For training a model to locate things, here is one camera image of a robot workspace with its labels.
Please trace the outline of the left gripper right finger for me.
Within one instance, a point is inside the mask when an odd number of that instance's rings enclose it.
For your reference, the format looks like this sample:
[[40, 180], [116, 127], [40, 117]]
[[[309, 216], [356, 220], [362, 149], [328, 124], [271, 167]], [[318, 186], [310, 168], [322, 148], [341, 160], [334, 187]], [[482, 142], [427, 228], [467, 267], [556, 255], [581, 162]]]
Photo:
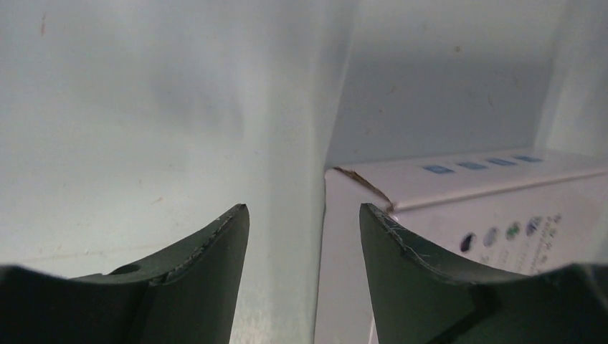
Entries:
[[380, 343], [605, 343], [607, 266], [533, 276], [461, 257], [373, 204], [359, 212]]

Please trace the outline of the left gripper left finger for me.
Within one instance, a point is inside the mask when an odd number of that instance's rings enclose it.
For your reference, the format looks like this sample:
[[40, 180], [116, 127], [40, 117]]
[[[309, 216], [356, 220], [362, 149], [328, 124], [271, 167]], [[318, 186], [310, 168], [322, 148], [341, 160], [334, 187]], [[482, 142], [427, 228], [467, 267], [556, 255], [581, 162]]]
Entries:
[[109, 274], [63, 278], [1, 267], [3, 343], [228, 343], [250, 215], [203, 229]]

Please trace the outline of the white box lid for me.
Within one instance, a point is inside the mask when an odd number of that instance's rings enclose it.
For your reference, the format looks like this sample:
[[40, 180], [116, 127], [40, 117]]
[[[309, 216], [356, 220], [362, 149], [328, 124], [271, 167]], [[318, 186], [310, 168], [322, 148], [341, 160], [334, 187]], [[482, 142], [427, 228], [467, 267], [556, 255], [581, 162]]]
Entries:
[[607, 260], [607, 159], [522, 148], [326, 171], [316, 343], [376, 343], [359, 209], [490, 267], [532, 275]]

